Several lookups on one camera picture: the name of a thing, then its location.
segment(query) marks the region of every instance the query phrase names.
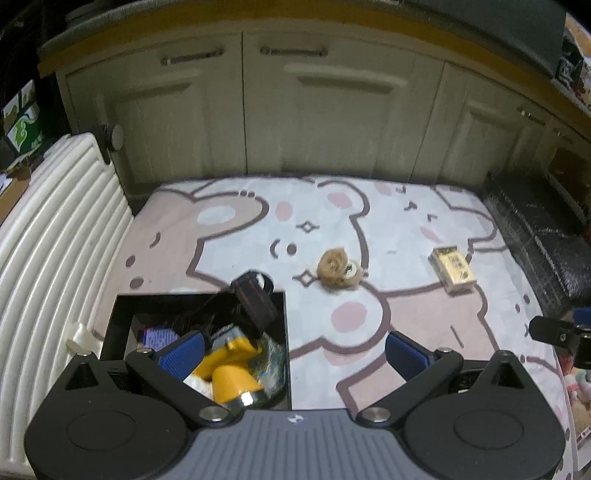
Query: wooden countertop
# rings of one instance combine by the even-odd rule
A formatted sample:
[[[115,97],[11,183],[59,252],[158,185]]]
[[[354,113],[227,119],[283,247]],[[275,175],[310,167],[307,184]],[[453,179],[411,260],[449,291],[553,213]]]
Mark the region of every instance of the wooden countertop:
[[[38,68],[44,77],[110,47],[217,22],[288,18],[357,25],[406,35],[482,65],[591,139],[589,113],[560,93],[547,75],[515,55],[504,54],[490,41],[454,32],[441,19],[431,21],[431,17],[397,0],[141,0],[103,17],[89,30],[50,40],[39,51]]]

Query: white radiator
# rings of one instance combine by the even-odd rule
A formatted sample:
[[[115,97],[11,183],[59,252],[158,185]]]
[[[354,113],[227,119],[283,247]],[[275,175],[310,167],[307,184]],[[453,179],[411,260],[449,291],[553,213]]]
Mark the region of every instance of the white radiator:
[[[67,364],[70,326],[92,328],[132,221],[93,135],[45,157],[0,226],[0,476],[33,477],[25,430]]]

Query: gray gripper base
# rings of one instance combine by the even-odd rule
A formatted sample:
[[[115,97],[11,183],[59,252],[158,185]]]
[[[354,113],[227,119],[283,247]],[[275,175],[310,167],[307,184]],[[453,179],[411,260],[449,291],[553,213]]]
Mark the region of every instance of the gray gripper base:
[[[346,410],[245,412],[201,432],[161,480],[433,480],[386,430],[355,424]]]

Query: cabinet handle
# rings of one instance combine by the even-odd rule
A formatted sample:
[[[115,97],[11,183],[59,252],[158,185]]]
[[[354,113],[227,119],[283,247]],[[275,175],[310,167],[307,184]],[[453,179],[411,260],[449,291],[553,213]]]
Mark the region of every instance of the cabinet handle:
[[[193,53],[191,55],[181,55],[180,57],[164,57],[162,60],[160,60],[160,65],[163,67],[170,67],[176,63],[184,63],[186,61],[212,59],[215,57],[221,57],[224,52],[225,51],[223,48],[219,48],[213,51],[204,51],[202,53]]]
[[[564,133],[562,133],[562,132],[561,132],[561,131],[560,131],[558,128],[554,128],[554,132],[556,133],[556,136],[557,136],[557,137],[560,137],[560,138],[562,138],[562,140],[564,140],[566,143],[568,143],[568,144],[571,144],[571,145],[574,143],[574,141],[573,141],[573,139],[572,139],[572,138],[570,138],[570,137],[567,137],[567,136],[566,136]]]
[[[528,112],[527,110],[517,107],[517,111],[519,112],[519,114],[521,116],[526,117],[528,120],[531,120],[532,122],[535,122],[538,125],[541,125],[542,127],[544,127],[546,125],[546,122],[544,122],[541,118],[537,118],[536,116],[533,116],[531,114],[531,112]]]
[[[281,55],[285,57],[326,57],[329,54],[329,51],[326,48],[321,48],[319,50],[303,50],[299,48],[269,48],[269,47],[261,47],[259,49],[261,55]]]

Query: cabinet door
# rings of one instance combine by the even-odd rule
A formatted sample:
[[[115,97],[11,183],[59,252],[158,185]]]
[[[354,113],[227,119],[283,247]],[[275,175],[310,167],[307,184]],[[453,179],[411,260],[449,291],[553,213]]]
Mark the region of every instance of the cabinet door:
[[[534,161],[548,118],[517,93],[446,64],[411,179],[478,189],[487,172]]]
[[[443,63],[315,34],[244,35],[248,173],[408,180]]]
[[[79,131],[119,123],[127,194],[164,181],[246,173],[241,35],[165,44],[68,76]]]
[[[536,151],[535,171],[550,173],[550,180],[571,201],[584,219],[580,205],[591,205],[591,144],[551,118]]]

